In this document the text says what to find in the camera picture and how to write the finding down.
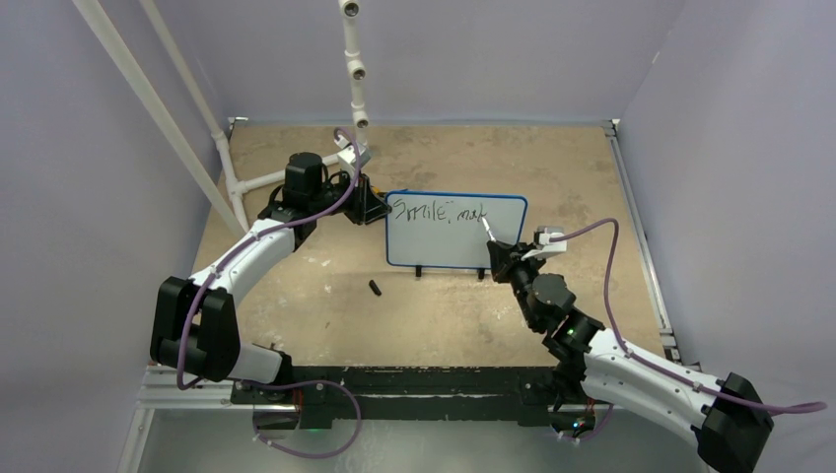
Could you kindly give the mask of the aluminium frame rail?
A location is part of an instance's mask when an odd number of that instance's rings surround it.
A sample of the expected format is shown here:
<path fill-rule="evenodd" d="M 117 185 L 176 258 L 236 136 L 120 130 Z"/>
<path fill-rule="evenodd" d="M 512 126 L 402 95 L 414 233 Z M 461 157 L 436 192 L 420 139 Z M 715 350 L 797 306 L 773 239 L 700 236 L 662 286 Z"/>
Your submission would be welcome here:
<path fill-rule="evenodd" d="M 137 395 L 137 406 L 144 409 L 215 410 L 232 407 L 230 381 L 200 381 L 181 390 L 176 371 L 163 366 L 148 366 Z"/>

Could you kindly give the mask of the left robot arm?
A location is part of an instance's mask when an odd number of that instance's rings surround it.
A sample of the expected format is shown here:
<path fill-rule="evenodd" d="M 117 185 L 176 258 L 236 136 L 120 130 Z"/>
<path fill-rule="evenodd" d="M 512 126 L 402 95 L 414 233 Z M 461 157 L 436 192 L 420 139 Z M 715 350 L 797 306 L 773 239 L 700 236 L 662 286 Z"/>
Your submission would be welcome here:
<path fill-rule="evenodd" d="M 254 383 L 271 403 L 288 399 L 294 389 L 291 357 L 244 342 L 237 308 L 274 266 L 303 245 L 319 219 L 343 214 L 361 226 L 389 213 L 362 171 L 370 158 L 369 151 L 348 146 L 337 155 L 340 171 L 329 173 L 318 154 L 292 155 L 284 183 L 272 190 L 242 239 L 190 277 L 171 276 L 162 283 L 151 360 L 175 369 L 179 376 Z"/>

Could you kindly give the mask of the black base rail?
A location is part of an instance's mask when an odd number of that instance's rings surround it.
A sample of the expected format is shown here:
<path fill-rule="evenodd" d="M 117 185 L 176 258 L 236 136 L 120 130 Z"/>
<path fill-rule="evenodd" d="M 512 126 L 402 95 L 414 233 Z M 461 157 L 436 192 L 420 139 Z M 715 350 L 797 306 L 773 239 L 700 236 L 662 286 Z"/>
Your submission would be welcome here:
<path fill-rule="evenodd" d="M 298 387 L 243 381 L 231 401 L 255 409 L 266 430 L 329 429 L 337 420 L 514 422 L 582 437 L 607 412 L 601 401 L 557 380 L 550 367 L 299 366 Z"/>

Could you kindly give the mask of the white whiteboard marker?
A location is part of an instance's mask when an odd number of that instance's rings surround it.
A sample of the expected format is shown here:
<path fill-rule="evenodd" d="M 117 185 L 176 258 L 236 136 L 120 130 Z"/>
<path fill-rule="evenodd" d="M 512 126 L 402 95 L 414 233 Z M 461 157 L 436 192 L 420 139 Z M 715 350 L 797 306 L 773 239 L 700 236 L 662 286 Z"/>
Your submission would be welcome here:
<path fill-rule="evenodd" d="M 490 224 L 489 224 L 488 220 L 487 220 L 485 217 L 482 217 L 482 218 L 480 218 L 480 222 L 482 223 L 482 226 L 483 226 L 483 228 L 484 228 L 484 230 L 485 230 L 485 233 L 486 233 L 486 235 L 487 235 L 487 237 L 488 237 L 488 240 L 489 240 L 489 241 L 492 241 L 492 242 L 496 242 L 496 241 L 497 241 L 497 239 L 495 238 L 495 235 L 494 235 L 494 233 L 492 232 L 492 228 L 491 228 L 491 226 L 490 226 Z"/>

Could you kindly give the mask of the blue framed whiteboard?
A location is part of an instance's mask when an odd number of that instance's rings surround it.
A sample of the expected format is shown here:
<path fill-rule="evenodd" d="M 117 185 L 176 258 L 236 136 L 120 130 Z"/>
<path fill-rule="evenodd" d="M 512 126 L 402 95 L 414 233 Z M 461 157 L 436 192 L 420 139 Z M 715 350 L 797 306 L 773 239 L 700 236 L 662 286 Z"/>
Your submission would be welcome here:
<path fill-rule="evenodd" d="M 528 201 L 515 194 L 396 190 L 385 199 L 385 260 L 391 266 L 488 268 L 485 217 L 495 238 L 520 240 Z"/>

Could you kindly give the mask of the black marker cap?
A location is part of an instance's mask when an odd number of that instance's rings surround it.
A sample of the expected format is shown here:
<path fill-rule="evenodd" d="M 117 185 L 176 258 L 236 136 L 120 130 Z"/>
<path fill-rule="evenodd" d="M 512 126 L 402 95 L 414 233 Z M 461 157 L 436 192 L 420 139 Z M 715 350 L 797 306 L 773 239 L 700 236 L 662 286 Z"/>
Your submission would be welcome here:
<path fill-rule="evenodd" d="M 372 291 L 372 292 L 373 292 L 373 293 L 374 293 L 377 297 L 380 297 L 380 296 L 383 294 L 383 293 L 382 293 L 382 290 L 380 289 L 380 287 L 378 286 L 378 284 L 376 283 L 376 281 L 375 281 L 375 280 L 370 280 L 370 281 L 369 281 L 369 287 L 370 287 L 371 291 Z"/>

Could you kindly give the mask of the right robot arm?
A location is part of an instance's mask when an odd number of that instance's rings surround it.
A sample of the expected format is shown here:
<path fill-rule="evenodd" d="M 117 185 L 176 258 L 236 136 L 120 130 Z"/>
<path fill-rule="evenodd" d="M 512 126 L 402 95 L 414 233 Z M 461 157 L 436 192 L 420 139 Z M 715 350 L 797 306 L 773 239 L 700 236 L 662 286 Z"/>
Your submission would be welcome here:
<path fill-rule="evenodd" d="M 488 241 L 492 279 L 511 286 L 526 325 L 558 365 L 556 393 L 620 406 L 686 440 L 717 472 L 755 469 L 774 428 L 745 377 L 692 371 L 631 343 L 583 313 L 559 274 L 541 273 L 529 244 Z"/>

